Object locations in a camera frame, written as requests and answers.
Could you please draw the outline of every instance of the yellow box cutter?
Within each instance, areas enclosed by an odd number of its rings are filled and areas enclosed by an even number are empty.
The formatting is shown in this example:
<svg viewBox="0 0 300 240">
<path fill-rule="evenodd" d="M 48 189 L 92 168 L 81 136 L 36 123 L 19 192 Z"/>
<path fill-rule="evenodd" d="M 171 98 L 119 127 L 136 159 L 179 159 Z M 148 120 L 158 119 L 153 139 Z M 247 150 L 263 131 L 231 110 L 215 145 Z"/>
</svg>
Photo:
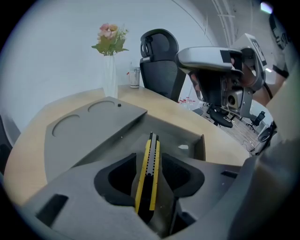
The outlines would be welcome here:
<svg viewBox="0 0 300 240">
<path fill-rule="evenodd" d="M 158 135 L 150 133 L 146 143 L 141 175 L 135 196 L 135 211 L 147 223 L 151 220 L 158 185 L 160 142 Z"/>
</svg>

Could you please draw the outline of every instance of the white vase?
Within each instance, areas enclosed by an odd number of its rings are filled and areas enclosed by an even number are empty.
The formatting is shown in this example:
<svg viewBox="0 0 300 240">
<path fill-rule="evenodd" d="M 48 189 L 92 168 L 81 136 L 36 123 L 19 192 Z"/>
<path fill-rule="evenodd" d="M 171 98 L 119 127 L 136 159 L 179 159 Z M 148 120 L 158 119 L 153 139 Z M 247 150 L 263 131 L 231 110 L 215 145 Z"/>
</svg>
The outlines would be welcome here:
<svg viewBox="0 0 300 240">
<path fill-rule="evenodd" d="M 118 80 L 114 56 L 104 56 L 103 89 L 106 97 L 118 98 Z"/>
</svg>

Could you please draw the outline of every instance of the wooden table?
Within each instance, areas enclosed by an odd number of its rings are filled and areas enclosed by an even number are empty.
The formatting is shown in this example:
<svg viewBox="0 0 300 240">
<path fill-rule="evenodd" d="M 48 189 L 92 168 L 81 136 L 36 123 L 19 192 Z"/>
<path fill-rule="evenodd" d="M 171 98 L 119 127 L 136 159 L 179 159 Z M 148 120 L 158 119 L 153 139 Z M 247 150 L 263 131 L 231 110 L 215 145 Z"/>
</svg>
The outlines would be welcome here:
<svg viewBox="0 0 300 240">
<path fill-rule="evenodd" d="M 103 89 L 77 93 L 46 105 L 16 141 L 7 161 L 4 187 L 10 199 L 23 205 L 47 184 L 44 164 L 45 131 L 59 117 L 105 97 Z M 234 139 L 198 114 L 143 87 L 119 86 L 118 98 L 148 110 L 158 119 L 198 135 L 204 134 L 206 161 L 242 165 L 249 153 Z"/>
</svg>

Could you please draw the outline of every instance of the white ceiling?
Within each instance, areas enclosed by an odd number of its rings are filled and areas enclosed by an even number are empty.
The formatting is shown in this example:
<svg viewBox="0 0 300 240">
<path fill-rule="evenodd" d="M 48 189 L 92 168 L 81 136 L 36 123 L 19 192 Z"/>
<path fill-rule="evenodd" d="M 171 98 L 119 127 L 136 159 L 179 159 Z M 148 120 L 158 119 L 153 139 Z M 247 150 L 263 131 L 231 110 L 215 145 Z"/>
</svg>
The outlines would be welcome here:
<svg viewBox="0 0 300 240">
<path fill-rule="evenodd" d="M 195 7 L 207 17 L 208 27 L 219 46 L 230 46 L 244 33 L 256 37 L 267 61 L 273 66 L 274 44 L 269 26 L 269 14 L 260 10 L 257 0 L 191 0 Z M 268 83 L 274 82 L 274 72 L 266 72 Z"/>
</svg>

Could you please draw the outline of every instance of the floor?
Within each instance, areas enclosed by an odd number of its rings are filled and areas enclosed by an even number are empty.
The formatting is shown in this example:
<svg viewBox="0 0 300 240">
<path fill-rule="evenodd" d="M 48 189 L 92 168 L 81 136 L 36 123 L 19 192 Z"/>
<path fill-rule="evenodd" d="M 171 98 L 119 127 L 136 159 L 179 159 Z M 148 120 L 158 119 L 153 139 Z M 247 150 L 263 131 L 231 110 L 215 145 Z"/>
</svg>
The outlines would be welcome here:
<svg viewBox="0 0 300 240">
<path fill-rule="evenodd" d="M 208 107 L 202 106 L 201 109 L 203 110 L 202 117 L 204 117 L 206 120 L 213 122 L 212 119 L 207 118 L 210 117 L 209 114 L 206 113 Z M 249 126 L 246 126 L 246 122 L 244 119 L 239 120 L 239 117 L 235 117 L 232 120 L 233 127 L 227 128 L 223 126 L 219 126 L 223 131 L 225 131 L 227 134 L 229 134 L 232 138 L 234 138 L 237 142 L 239 142 L 248 152 L 250 152 L 253 149 L 253 146 L 256 146 L 258 143 L 257 137 L 258 133 L 254 132 L 253 130 L 250 130 Z"/>
</svg>

